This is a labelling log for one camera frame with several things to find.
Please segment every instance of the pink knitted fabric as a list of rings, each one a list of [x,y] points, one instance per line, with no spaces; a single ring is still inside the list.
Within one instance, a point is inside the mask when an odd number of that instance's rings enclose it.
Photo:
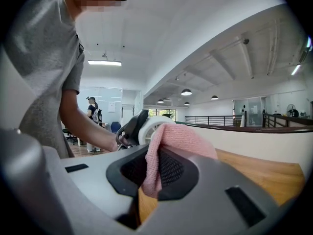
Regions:
[[[146,155],[147,176],[141,186],[143,192],[153,198],[157,198],[157,193],[162,189],[157,155],[160,144],[217,159],[213,145],[198,136],[190,127],[182,124],[162,124],[154,133],[149,145]]]

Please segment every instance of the white pants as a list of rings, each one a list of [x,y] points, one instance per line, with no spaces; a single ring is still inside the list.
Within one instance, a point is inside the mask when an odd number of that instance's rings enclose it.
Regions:
[[[94,146],[90,143],[87,143],[87,151],[91,152],[93,150]]]

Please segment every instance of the wooden floor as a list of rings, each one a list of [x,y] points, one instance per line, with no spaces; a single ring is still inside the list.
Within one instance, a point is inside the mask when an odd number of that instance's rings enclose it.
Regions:
[[[88,153],[86,147],[72,146],[76,157],[93,156]],[[219,160],[230,164],[246,177],[265,189],[278,205],[297,196],[304,184],[305,178],[298,164],[279,163],[261,159],[250,158],[216,149]],[[96,152],[105,154],[108,151]],[[157,207],[157,200],[150,198],[139,189],[139,215],[143,222]]]

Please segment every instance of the man in gray shirt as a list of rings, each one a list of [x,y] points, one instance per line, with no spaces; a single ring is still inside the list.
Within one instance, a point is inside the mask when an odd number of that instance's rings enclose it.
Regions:
[[[7,34],[4,48],[36,96],[20,130],[54,147],[60,158],[73,157],[60,120],[80,139],[117,150],[115,135],[78,108],[85,56],[75,29],[75,20],[88,7],[112,6],[116,1],[120,0],[27,0]]]

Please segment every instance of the dome pendant light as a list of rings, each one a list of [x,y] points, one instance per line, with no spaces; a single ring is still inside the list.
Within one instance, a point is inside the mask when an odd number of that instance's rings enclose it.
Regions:
[[[189,95],[192,94],[192,92],[191,92],[191,90],[189,90],[189,89],[184,89],[184,90],[181,92],[181,94],[182,94],[183,96],[189,96]]]

